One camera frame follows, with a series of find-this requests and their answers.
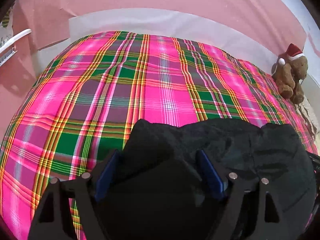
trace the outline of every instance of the plaid bedsheet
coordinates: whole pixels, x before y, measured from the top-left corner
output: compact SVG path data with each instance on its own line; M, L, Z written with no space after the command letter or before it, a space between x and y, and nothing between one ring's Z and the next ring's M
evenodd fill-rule
M4 137L0 215L17 239L27 239L50 178L90 171L109 149L123 148L140 118L175 126L208 118L289 123L316 153L303 119L271 76L250 62L194 41L120 31L90 35L50 63ZM71 211L85 239L76 203Z

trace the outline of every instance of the mattress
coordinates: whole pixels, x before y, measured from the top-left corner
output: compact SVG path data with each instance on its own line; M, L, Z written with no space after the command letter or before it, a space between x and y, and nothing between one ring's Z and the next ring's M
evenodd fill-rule
M272 77L200 42L109 31L75 41L47 66L0 150L0 215L18 240L50 178L75 179L122 149L139 119L174 126L238 118L291 124L316 153L304 120ZM70 202L79 239L85 239Z

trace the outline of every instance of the black garment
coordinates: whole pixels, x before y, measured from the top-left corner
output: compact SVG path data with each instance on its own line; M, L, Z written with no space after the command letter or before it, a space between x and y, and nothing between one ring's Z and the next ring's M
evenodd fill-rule
M98 203L112 239L206 238L223 203L203 189L195 166L199 149L242 178L268 178L278 192L289 239L304 231L316 181L292 126L268 123L259 128L238 119L211 119L177 128L139 120L114 183Z

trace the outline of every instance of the brown stuffed animal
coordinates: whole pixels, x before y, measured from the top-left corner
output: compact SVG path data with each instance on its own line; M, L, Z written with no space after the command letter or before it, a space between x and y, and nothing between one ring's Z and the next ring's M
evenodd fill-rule
M299 83L305 79L308 70L308 61L302 51L294 44L290 44L287 51L287 63L283 58L279 59L276 72L272 75L278 86L279 94L284 99L298 105L303 102L304 94Z

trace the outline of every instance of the metal bolt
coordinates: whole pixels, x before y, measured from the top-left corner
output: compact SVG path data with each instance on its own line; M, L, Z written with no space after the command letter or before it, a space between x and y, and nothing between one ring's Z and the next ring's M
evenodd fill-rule
M229 177L230 177L230 179L236 179L236 178L238 178L238 175L234 172L230 172Z
M50 180L50 183L51 184L56 184L58 182L58 178L52 178L51 180Z
M85 173L82 173L82 175L81 175L81 177L83 178L83 179L88 179L88 178L90 178L90 173L88 173L88 172L85 172Z
M269 180L267 178L262 178L261 182L265 185L267 185L269 183Z

